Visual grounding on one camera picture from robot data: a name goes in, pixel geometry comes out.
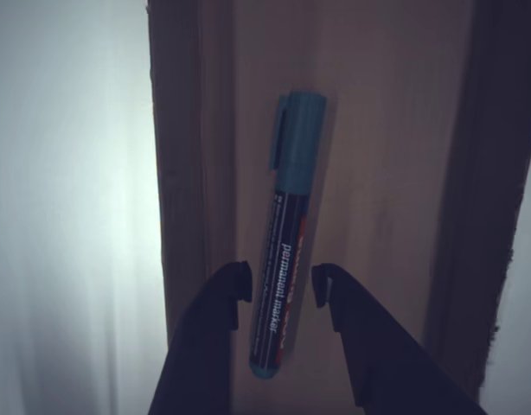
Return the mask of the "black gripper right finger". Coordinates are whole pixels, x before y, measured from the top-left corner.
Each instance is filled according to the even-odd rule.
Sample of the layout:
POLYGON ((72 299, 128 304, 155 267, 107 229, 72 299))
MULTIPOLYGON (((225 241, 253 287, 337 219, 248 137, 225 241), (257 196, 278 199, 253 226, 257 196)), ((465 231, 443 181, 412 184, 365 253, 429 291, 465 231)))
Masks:
POLYGON ((483 414, 353 276, 335 264, 311 268, 317 307, 341 336, 355 404, 366 414, 483 414))

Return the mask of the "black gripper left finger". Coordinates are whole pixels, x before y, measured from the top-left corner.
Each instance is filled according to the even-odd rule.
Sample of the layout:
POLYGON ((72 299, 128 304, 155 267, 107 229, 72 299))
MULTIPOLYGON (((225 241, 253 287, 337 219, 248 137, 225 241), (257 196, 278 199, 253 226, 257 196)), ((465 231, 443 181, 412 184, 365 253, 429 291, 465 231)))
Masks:
POLYGON ((239 327, 239 301, 252 301, 246 261, 223 265, 182 313, 150 414, 230 413, 231 333, 239 327))

